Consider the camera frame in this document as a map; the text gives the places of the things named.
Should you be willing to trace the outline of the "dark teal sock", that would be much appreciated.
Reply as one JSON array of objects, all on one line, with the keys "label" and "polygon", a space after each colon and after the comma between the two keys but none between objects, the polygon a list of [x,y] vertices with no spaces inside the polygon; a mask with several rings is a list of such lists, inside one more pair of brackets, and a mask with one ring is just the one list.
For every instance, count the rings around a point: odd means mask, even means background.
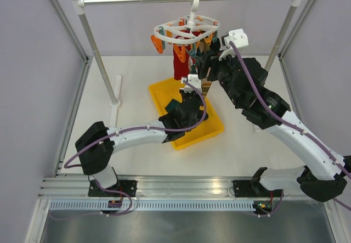
[{"label": "dark teal sock", "polygon": [[165,110],[167,111],[167,113],[170,113],[173,110],[175,110],[179,106],[179,104],[179,101],[177,101],[176,99],[172,99],[165,107]]},{"label": "dark teal sock", "polygon": [[192,58],[188,60],[189,74],[197,74],[196,61]]}]

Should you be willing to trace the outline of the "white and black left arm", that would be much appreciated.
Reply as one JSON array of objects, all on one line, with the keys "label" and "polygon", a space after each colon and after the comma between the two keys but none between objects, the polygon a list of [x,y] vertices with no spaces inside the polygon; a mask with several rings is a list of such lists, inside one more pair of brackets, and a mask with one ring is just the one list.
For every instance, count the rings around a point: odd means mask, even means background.
[{"label": "white and black left arm", "polygon": [[102,121],[93,123],[75,142],[83,174],[93,176],[101,191],[115,196],[120,181],[109,165],[113,154],[144,144],[163,144],[185,136],[207,119],[206,102],[197,90],[180,90],[181,102],[173,99],[167,113],[156,120],[134,127],[107,127]]}]

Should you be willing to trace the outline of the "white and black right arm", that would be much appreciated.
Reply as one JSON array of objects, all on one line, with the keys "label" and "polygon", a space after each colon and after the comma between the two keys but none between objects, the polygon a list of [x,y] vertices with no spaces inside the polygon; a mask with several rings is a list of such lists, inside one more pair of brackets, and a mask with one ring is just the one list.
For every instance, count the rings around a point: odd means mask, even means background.
[{"label": "white and black right arm", "polygon": [[332,152],[310,132],[277,93],[265,88],[268,76],[255,58],[226,56],[206,51],[195,59],[199,78],[217,81],[234,108],[252,124],[283,142],[303,162],[290,169],[259,168],[250,181],[251,192],[264,196],[270,191],[300,190],[318,202],[341,195],[350,173],[350,156]]}]

